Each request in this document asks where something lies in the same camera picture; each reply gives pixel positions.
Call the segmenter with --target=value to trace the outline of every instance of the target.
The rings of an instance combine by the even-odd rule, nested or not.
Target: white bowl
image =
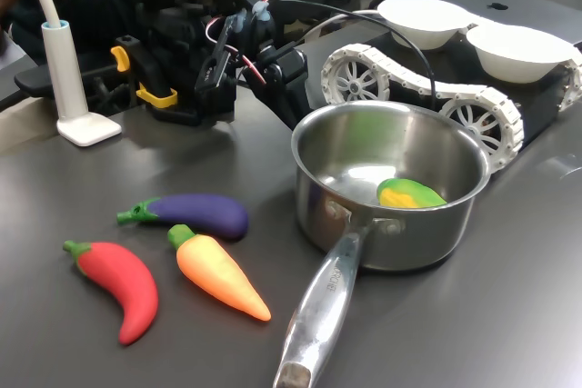
[[[442,0],[385,0],[378,13],[421,50],[441,47],[457,30],[473,22],[467,10]],[[402,38],[392,35],[408,47]]]
[[[573,56],[574,46],[536,29],[488,24],[467,32],[483,70],[514,84],[540,80],[556,65]]]

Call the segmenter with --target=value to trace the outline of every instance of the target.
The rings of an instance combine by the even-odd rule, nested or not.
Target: plastic vegetable
[[[76,260],[85,276],[109,291],[124,308],[119,342],[129,345],[144,334],[157,312],[157,288],[141,260],[121,245],[74,243],[63,249]]]
[[[243,271],[214,238],[179,224],[168,232],[182,273],[216,299],[268,322],[271,313]]]
[[[117,222],[187,224],[198,231],[240,239],[248,230],[248,214],[239,202],[216,194],[178,194],[146,200],[119,213]]]
[[[378,186],[378,201],[392,208],[430,208],[447,202],[435,191],[410,179],[388,179]]]

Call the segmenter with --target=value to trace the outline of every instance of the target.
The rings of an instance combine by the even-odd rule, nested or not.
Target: saucepan handle
[[[348,225],[297,307],[274,388],[312,388],[346,318],[367,227]]]

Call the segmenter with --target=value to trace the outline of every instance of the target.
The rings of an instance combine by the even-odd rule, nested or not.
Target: toy eggplant
[[[217,194],[177,194],[146,200],[117,215],[119,224],[187,224],[197,231],[238,240],[248,230],[248,214],[234,199]]]

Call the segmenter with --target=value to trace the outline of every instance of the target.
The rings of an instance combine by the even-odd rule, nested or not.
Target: white lamp pole
[[[42,31],[55,90],[59,134],[80,146],[99,143],[120,134],[119,124],[89,112],[69,23],[58,18],[53,0],[39,1],[46,17]]]

